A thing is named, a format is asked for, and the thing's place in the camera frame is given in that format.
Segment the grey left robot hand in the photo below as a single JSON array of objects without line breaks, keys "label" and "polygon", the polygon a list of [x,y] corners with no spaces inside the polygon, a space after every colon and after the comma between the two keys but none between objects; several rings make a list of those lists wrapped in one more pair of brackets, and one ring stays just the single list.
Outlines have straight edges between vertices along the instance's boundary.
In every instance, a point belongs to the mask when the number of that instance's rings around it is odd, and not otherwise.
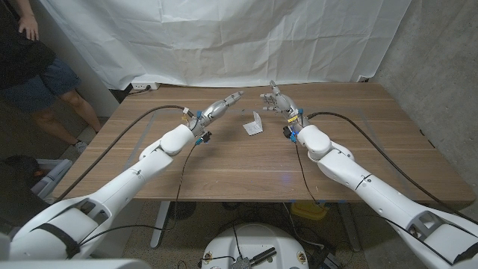
[{"label": "grey left robot hand", "polygon": [[208,125],[221,118],[228,108],[233,106],[242,97],[242,95],[244,95],[244,92],[238,91],[230,96],[227,96],[225,99],[216,101],[208,106],[200,116],[197,116],[196,119],[189,124],[189,129],[192,131],[193,135],[197,137],[198,135],[202,134]]}]

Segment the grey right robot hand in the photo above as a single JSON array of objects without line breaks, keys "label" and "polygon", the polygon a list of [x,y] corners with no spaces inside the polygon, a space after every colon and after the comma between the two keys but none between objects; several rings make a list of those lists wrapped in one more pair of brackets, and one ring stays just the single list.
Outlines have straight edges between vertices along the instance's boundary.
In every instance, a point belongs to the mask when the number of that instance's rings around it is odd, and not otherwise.
[{"label": "grey right robot hand", "polygon": [[262,101],[266,104],[263,107],[265,111],[275,111],[281,114],[295,132],[300,132],[303,128],[310,125],[303,113],[299,112],[299,107],[295,102],[289,96],[281,93],[275,81],[270,81],[270,87],[271,93],[262,93],[260,95]]}]

